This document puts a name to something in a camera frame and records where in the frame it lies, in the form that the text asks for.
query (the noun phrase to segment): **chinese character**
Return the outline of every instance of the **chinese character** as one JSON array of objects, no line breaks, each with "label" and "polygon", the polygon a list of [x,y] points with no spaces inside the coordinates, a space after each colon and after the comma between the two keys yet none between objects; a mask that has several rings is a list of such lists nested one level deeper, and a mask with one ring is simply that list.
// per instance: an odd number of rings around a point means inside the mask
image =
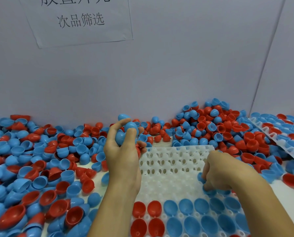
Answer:
[{"label": "chinese character", "polygon": [[89,25],[89,26],[91,26],[92,25],[92,17],[91,17],[91,14],[83,14],[82,13],[82,21],[83,21],[83,26],[85,26],[85,25]]},{"label": "chinese character", "polygon": [[[98,0],[97,3],[98,3],[99,1],[100,1],[100,0]],[[104,0],[104,1],[110,1],[110,0]]]},{"label": "chinese character", "polygon": [[63,17],[63,16],[61,15],[61,17],[57,17],[57,18],[59,19],[59,23],[58,23],[58,24],[60,25],[61,28],[64,28],[66,25],[69,26],[69,25],[67,24],[67,22],[66,22],[66,21],[68,20],[67,17],[65,18],[65,17]]},{"label": "chinese character", "polygon": [[[80,4],[81,1],[82,1],[82,0],[80,0],[78,4]],[[90,3],[89,0],[88,0],[88,3]]]},{"label": "chinese character", "polygon": [[78,27],[78,26],[81,26],[81,23],[80,23],[80,21],[78,20],[78,17],[77,17],[77,15],[71,15],[71,26],[72,27],[74,27],[74,26],[76,26],[76,27]]},{"label": "chinese character", "polygon": [[53,2],[53,3],[55,3],[55,4],[58,4],[58,3],[57,3],[57,2],[55,2],[54,0],[50,0],[50,2],[49,2],[49,3],[48,3],[48,1],[47,1],[47,0],[45,0],[45,1],[44,1],[44,0],[42,0],[42,5],[43,5],[43,4],[46,4],[47,6],[49,6],[49,5],[50,5],[52,2]]},{"label": "chinese character", "polygon": [[60,4],[74,4],[76,2],[73,2],[73,0],[62,0],[62,3]]},{"label": "chinese character", "polygon": [[95,21],[95,24],[97,24],[97,25],[104,25],[105,23],[104,23],[104,20],[103,20],[103,17],[102,17],[102,14],[100,14],[100,13],[97,13],[96,14],[96,18],[94,17],[94,21]]}]

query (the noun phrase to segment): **person's left hand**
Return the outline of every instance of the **person's left hand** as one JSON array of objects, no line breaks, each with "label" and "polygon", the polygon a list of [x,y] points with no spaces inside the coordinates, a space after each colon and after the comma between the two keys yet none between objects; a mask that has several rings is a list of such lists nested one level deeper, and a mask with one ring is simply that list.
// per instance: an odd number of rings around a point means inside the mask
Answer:
[{"label": "person's left hand", "polygon": [[[129,187],[137,195],[141,185],[141,173],[139,168],[140,156],[138,157],[135,145],[136,129],[129,128],[126,131],[125,140],[121,147],[115,141],[117,131],[129,121],[129,118],[122,119],[110,127],[104,153],[110,173],[109,184],[119,183],[124,187]],[[139,127],[138,130],[141,134],[144,128]],[[141,154],[144,154],[147,151],[147,144],[142,141],[137,141],[137,144],[140,146]]]}]

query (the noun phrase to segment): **forearm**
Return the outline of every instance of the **forearm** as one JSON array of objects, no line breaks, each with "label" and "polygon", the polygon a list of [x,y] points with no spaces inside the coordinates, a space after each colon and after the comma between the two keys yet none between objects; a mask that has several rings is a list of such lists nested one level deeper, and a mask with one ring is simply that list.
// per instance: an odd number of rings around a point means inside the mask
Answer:
[{"label": "forearm", "polygon": [[232,186],[245,212],[252,237],[294,236],[294,223],[260,175],[241,176]]},{"label": "forearm", "polygon": [[88,237],[127,237],[136,195],[119,184],[110,184]]}]

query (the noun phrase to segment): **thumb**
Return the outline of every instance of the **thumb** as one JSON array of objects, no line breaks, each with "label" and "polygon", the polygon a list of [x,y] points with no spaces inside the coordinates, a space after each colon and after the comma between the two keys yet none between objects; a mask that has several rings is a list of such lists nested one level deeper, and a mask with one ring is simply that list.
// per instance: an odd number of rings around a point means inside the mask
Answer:
[{"label": "thumb", "polygon": [[204,190],[205,191],[211,191],[211,190],[214,190],[215,188],[212,186],[212,183],[207,181],[205,184],[204,184]]},{"label": "thumb", "polygon": [[136,135],[137,135],[137,130],[135,128],[129,128],[126,131],[126,135],[125,135],[123,145],[125,145],[125,146],[133,145],[134,146],[135,145]]}]

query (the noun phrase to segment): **white partition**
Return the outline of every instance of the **white partition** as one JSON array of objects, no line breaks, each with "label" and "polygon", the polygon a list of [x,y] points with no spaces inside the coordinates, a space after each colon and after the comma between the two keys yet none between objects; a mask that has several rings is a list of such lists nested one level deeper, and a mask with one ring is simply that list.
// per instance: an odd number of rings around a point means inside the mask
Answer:
[{"label": "white partition", "polygon": [[39,49],[0,0],[0,116],[39,124],[171,119],[218,97],[249,110],[283,0],[129,0],[134,40]]},{"label": "white partition", "polygon": [[294,115],[294,0],[282,10],[252,112]]}]

